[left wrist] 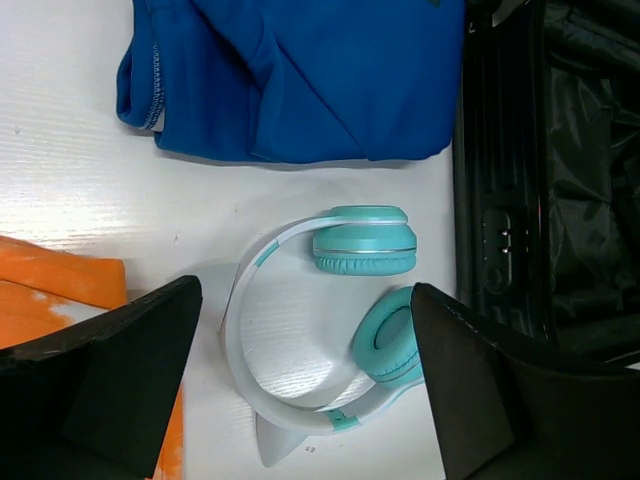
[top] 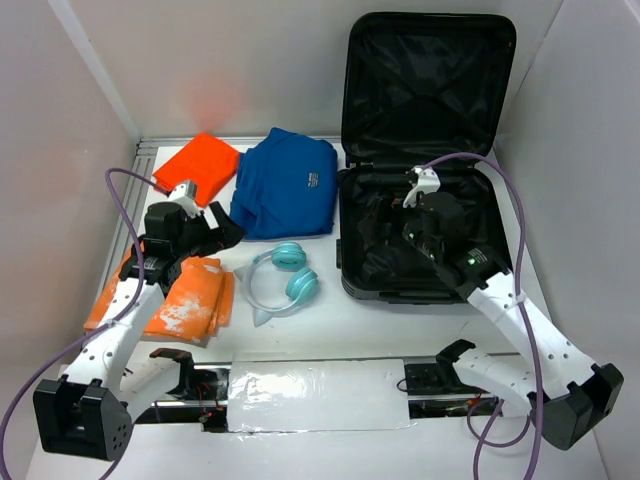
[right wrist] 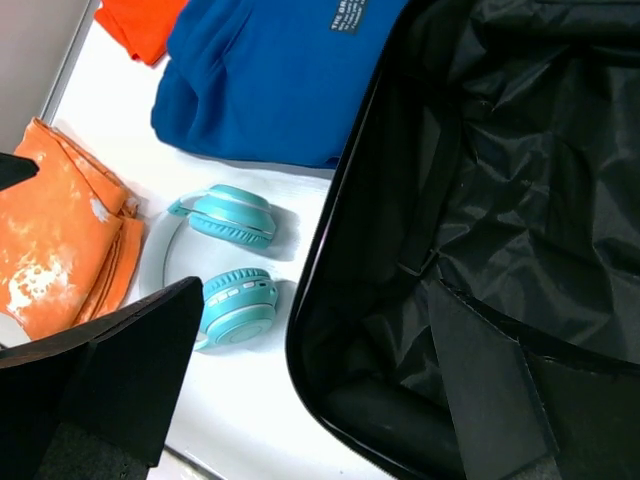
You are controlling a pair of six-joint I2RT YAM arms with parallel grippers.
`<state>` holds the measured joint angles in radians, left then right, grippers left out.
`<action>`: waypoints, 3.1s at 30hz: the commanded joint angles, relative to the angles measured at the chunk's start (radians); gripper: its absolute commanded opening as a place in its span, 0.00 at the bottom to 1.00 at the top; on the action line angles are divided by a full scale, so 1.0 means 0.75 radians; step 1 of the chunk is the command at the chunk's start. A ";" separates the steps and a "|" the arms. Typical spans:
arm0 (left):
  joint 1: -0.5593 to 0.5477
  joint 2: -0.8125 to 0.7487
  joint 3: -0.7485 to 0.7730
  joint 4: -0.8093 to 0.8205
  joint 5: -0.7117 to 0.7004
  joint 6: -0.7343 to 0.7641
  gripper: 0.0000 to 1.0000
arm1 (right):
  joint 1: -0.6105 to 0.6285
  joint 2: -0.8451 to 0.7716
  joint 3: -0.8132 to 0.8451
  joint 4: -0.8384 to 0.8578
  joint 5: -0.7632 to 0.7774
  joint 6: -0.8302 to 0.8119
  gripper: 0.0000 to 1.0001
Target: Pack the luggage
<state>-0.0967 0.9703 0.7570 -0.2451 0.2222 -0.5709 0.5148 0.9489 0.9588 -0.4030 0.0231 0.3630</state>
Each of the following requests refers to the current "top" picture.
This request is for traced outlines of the bright orange cloth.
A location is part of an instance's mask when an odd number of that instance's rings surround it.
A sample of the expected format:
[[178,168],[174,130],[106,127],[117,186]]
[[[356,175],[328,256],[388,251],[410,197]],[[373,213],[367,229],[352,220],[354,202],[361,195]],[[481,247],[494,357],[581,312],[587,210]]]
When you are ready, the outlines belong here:
[[195,202],[206,207],[235,175],[240,153],[224,141],[200,133],[153,174],[158,185],[173,190],[185,181],[195,183]]

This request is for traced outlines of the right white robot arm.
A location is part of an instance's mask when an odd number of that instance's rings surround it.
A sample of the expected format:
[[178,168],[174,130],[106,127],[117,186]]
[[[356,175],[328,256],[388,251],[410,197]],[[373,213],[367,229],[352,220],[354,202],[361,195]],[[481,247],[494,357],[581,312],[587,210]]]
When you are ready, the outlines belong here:
[[484,389],[567,450],[612,411],[624,378],[579,350],[528,298],[511,264],[494,187],[476,170],[354,169],[339,175],[338,265],[359,300],[466,303],[505,336],[511,366],[457,340],[437,357],[448,392]]

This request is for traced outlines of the orange white-speckled towel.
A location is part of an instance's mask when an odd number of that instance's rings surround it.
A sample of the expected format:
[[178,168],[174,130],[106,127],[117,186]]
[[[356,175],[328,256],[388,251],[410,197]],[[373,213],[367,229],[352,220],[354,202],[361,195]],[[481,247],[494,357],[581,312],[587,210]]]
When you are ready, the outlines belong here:
[[189,257],[144,335],[199,344],[228,325],[233,300],[234,275],[218,258]]

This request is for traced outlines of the blue shirt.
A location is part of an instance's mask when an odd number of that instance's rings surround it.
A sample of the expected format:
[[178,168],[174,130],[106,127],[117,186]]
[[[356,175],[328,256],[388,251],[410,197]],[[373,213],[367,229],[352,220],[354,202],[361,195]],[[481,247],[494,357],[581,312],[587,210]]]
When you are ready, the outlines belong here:
[[252,241],[327,235],[337,171],[329,142],[274,127],[240,156],[231,219]]

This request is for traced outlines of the teal cat-ear headphones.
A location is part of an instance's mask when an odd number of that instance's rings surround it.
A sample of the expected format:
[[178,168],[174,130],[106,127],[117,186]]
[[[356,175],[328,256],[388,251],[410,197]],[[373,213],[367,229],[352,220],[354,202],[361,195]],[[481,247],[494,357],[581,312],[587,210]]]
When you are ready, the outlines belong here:
[[[253,276],[266,260],[278,270],[292,272],[285,287],[288,302],[280,307],[268,307],[260,303],[252,292]],[[302,246],[293,241],[282,242],[276,247],[255,255],[248,264],[234,270],[241,290],[253,309],[253,325],[259,328],[273,318],[294,314],[311,302],[320,289],[317,273],[307,265],[307,254]]]

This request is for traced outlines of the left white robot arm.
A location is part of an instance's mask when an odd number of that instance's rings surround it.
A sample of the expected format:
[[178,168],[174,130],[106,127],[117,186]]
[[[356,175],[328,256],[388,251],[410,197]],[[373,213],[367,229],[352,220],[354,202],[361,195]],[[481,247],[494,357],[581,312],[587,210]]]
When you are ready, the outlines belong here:
[[188,212],[178,201],[152,204],[144,233],[118,275],[114,297],[98,327],[82,340],[78,356],[56,380],[42,380],[33,393],[40,440],[48,453],[104,461],[120,459],[133,425],[166,394],[176,399],[196,390],[191,353],[159,348],[141,366],[129,360],[154,314],[180,278],[188,258],[207,257],[236,246],[244,230],[223,207]]

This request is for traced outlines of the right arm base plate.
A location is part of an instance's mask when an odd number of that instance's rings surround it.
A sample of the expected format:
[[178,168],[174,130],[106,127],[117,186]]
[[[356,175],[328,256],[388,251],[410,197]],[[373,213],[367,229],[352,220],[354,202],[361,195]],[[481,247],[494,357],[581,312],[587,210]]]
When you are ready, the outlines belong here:
[[473,415],[490,415],[498,400],[495,396],[460,382],[448,366],[435,360],[404,363],[404,378],[396,387],[405,393],[411,420],[465,417],[477,404]]

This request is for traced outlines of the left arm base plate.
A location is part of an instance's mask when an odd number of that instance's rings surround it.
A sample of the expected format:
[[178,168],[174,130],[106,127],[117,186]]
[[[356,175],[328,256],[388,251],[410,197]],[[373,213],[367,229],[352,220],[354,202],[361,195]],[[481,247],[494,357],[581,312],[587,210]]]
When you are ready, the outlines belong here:
[[226,433],[230,373],[230,363],[196,363],[185,386],[153,403],[135,424],[187,424],[202,432]]

